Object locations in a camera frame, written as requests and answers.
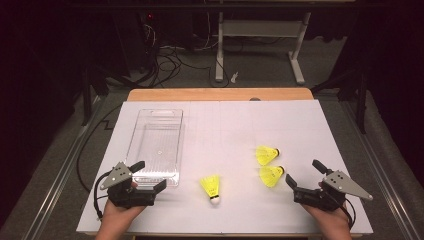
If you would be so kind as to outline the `white metal desk frame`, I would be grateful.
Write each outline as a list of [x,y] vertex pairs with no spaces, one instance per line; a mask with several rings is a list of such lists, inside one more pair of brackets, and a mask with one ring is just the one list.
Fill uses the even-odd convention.
[[218,18],[218,42],[216,55],[215,80],[224,80],[224,51],[225,37],[274,37],[293,38],[296,45],[293,51],[287,53],[292,72],[298,85],[304,85],[305,79],[298,62],[298,55],[309,25],[311,13],[303,15],[302,20],[265,21],[265,20],[225,20],[222,13]]

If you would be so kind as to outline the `clear plastic box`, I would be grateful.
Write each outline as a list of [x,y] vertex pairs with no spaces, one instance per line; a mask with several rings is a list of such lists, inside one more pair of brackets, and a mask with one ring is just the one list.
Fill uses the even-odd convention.
[[177,187],[183,138],[181,109],[141,109],[133,130],[125,163],[143,161],[145,167],[133,174],[139,185],[154,185],[162,180]]

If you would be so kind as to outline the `person's right hand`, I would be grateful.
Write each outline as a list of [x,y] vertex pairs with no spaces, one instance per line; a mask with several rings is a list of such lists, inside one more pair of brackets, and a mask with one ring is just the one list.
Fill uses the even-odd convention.
[[323,211],[319,208],[302,204],[302,207],[316,220],[322,232],[350,232],[348,216],[341,210]]

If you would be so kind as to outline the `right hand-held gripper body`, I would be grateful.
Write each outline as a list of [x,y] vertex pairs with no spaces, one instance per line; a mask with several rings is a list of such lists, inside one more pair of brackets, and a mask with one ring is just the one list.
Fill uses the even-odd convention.
[[344,172],[337,170],[327,174],[318,189],[298,187],[293,182],[294,201],[323,211],[334,211],[346,202],[346,196],[352,195],[371,201],[373,196],[352,180]]

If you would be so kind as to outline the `black stand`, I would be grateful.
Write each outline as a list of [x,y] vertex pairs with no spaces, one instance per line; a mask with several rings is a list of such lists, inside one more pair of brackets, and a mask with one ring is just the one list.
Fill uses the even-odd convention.
[[84,118],[82,125],[86,126],[94,113],[94,102],[91,100],[91,91],[98,96],[107,96],[109,88],[106,79],[112,78],[129,89],[135,89],[137,84],[120,76],[99,64],[87,64],[82,70],[82,96]]
[[367,76],[366,72],[360,67],[346,70],[345,72],[330,77],[327,81],[311,88],[313,94],[324,89],[337,88],[337,98],[340,101],[356,101],[355,122],[362,134],[365,129],[365,111],[367,95]]

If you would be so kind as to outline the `person's left hand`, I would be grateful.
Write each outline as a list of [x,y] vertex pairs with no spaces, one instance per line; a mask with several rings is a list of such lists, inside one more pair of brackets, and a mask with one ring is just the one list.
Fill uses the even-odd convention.
[[144,210],[145,206],[117,207],[108,200],[105,204],[99,234],[105,234],[106,236],[122,235]]

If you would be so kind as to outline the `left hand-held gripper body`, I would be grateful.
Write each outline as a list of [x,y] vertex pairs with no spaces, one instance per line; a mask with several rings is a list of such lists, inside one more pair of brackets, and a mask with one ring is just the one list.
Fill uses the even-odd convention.
[[130,167],[118,162],[100,177],[100,189],[107,191],[108,199],[117,207],[153,206],[157,195],[153,186],[139,188]]

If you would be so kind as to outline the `yellow shuttlecock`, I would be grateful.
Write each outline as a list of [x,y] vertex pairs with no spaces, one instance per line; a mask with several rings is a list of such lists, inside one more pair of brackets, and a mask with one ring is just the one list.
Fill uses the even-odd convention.
[[272,160],[280,155],[278,148],[268,146],[258,146],[255,151],[255,156],[261,166],[269,164]]
[[259,170],[259,177],[265,186],[272,188],[284,173],[285,169],[282,166],[263,166]]
[[213,205],[218,205],[220,203],[220,177],[218,175],[204,177],[200,180],[200,184],[208,195],[210,202]]

